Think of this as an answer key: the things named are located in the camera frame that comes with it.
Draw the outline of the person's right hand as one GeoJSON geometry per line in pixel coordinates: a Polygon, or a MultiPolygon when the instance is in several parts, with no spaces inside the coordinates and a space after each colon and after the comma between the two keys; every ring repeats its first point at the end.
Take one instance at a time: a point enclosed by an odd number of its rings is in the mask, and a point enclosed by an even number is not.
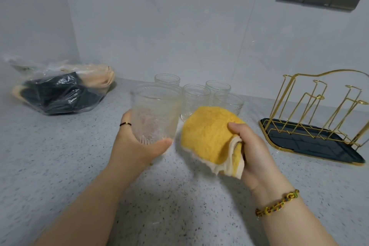
{"type": "Polygon", "coordinates": [[[268,204],[294,191],[292,184],[277,167],[263,139],[255,134],[255,148],[243,146],[246,159],[242,180],[256,202],[268,204]]]}

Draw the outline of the person's left hand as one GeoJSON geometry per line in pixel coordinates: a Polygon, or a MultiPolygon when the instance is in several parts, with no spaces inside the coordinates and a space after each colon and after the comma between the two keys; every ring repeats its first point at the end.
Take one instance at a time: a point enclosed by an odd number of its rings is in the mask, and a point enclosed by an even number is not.
{"type": "Polygon", "coordinates": [[[155,159],[148,159],[146,147],[140,143],[132,132],[132,110],[123,114],[119,131],[115,138],[107,165],[124,185],[131,184],[155,159]]]}

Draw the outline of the yellow cleaning cloth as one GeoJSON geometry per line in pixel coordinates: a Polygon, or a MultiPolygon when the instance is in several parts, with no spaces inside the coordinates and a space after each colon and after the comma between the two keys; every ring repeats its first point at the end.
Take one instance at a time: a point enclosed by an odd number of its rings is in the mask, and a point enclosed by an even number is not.
{"type": "Polygon", "coordinates": [[[199,107],[185,121],[180,144],[215,175],[241,179],[245,167],[242,139],[228,129],[228,123],[244,121],[221,107],[199,107]]]}

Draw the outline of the large ribbed clear glass cup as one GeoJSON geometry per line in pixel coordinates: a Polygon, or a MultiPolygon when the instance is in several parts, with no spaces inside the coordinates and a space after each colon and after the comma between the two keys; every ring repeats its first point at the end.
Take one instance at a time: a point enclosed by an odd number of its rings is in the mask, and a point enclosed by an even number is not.
{"type": "Polygon", "coordinates": [[[132,88],[131,124],[144,145],[174,139],[182,106],[182,89],[175,85],[145,83],[132,88]]]}

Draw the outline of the person's right forearm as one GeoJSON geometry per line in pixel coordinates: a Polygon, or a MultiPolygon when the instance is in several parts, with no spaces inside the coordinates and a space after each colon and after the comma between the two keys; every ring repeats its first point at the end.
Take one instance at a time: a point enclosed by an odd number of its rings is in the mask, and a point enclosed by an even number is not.
{"type": "MultiPolygon", "coordinates": [[[[252,191],[258,207],[270,207],[295,189],[288,181],[259,186],[252,191]]],[[[338,246],[301,196],[261,217],[270,246],[338,246]]]]}

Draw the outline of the person's left forearm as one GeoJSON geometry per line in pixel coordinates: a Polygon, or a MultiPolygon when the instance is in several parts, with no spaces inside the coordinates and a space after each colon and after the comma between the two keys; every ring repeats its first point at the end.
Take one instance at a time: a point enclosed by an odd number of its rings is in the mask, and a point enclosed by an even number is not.
{"type": "Polygon", "coordinates": [[[34,246],[106,246],[121,197],[141,173],[108,165],[34,246]]]}

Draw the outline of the dark tray with gold rim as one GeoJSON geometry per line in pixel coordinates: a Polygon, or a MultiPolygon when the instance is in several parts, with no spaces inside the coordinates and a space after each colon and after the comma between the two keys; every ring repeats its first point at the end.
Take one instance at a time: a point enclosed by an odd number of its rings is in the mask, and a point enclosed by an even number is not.
{"type": "Polygon", "coordinates": [[[283,152],[361,166],[365,159],[338,134],[307,124],[263,118],[259,126],[266,141],[283,152]]]}

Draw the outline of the beige fabric item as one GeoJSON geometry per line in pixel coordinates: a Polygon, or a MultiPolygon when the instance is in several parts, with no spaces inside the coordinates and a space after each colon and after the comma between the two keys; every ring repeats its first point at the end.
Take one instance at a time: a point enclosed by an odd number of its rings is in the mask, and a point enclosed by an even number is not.
{"type": "Polygon", "coordinates": [[[66,72],[76,72],[86,87],[96,89],[109,87],[116,76],[113,69],[104,64],[66,64],[59,69],[66,72]]]}

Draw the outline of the black fabric item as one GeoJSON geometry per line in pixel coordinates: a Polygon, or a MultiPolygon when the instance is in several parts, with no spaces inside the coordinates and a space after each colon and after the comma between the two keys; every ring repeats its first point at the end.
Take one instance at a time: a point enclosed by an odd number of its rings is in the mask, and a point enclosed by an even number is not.
{"type": "Polygon", "coordinates": [[[19,91],[27,104],[45,115],[88,112],[105,97],[86,87],[76,72],[25,81],[19,91]]]}

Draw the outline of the clear plastic bag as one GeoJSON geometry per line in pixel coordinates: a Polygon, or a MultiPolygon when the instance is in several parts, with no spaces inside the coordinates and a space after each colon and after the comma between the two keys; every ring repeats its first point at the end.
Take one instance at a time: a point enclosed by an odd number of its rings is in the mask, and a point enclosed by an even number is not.
{"type": "Polygon", "coordinates": [[[39,113],[54,116],[93,110],[111,90],[115,72],[105,64],[77,64],[68,60],[35,63],[5,58],[22,78],[11,94],[39,113]]]}

